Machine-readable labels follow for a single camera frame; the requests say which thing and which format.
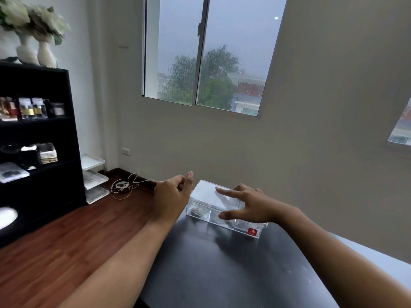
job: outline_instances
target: tree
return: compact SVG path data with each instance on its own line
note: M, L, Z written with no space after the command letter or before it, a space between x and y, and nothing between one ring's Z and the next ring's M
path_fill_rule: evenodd
M197 58L177 56L172 66L164 99L177 103L191 103ZM227 45L208 51L201 65L198 104L229 110L235 85L229 73L238 73L239 58L227 50Z

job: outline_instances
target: hand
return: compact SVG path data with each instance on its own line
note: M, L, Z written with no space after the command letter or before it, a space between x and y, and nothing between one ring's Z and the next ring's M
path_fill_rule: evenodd
M193 172L158 181L154 188L152 219L173 225L190 199Z
M221 219L242 219L255 223L275 222L278 224L283 221L288 212L295 209L288 204L267 197L261 189L253 189L244 184L238 185L234 190L220 188L215 190L245 203L244 209L221 212L219 214Z

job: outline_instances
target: person's right arm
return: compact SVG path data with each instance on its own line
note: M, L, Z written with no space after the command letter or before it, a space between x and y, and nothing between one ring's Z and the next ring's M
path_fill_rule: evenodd
M245 202L221 219L275 222L294 240L341 308L410 308L411 292L362 255L323 230L299 209L238 185L219 193Z

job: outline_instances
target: wall outlet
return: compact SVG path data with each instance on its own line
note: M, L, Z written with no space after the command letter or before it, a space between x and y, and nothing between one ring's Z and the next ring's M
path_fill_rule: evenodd
M130 155L130 149L128 148L121 148L121 153L125 155Z

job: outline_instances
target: cable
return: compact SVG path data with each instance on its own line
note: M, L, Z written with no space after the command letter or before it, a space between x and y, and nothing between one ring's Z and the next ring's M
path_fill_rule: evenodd
M133 179L133 181L130 181L130 177L135 175L136 177ZM143 183L145 181L149 181L148 179L143 180L143 181L136 181L136 179L138 178L138 173L132 173L130 174L127 179L121 178L116 180L110 188L110 191L113 193L113 198L115 198L116 200L124 200L126 198L128 198L131 195L131 192L133 191L134 188L137 188L138 186L140 186L140 183ZM116 198L114 196L115 193L126 193L129 192L129 194L124 197L124 198Z

